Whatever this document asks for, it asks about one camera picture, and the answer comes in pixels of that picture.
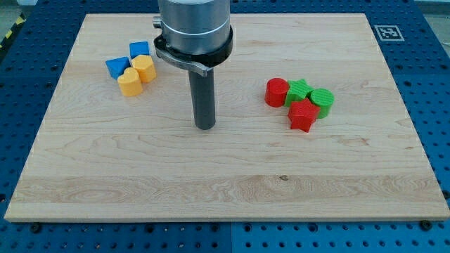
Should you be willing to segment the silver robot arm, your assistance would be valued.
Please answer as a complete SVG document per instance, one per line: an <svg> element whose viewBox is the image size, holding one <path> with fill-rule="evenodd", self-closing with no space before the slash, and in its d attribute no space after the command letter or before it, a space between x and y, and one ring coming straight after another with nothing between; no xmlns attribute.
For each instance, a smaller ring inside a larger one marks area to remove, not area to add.
<svg viewBox="0 0 450 253"><path fill-rule="evenodd" d="M158 0L153 26L157 57L182 70L206 77L233 48L229 0Z"/></svg>

